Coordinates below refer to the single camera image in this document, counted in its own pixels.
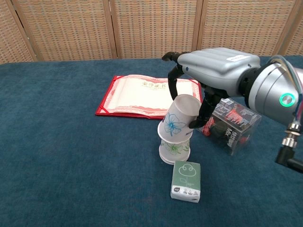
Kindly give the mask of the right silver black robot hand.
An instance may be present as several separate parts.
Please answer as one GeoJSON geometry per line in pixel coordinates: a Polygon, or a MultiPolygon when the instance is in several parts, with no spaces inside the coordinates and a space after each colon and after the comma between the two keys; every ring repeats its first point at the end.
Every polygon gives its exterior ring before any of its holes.
{"type": "Polygon", "coordinates": [[[198,117],[189,124],[191,129],[204,126],[222,98],[241,96],[239,86],[243,76],[260,68],[257,55],[223,47],[167,52],[162,60],[176,63],[168,73],[168,86],[173,99],[178,95],[177,80],[184,74],[198,81],[204,88],[205,96],[198,117]]]}

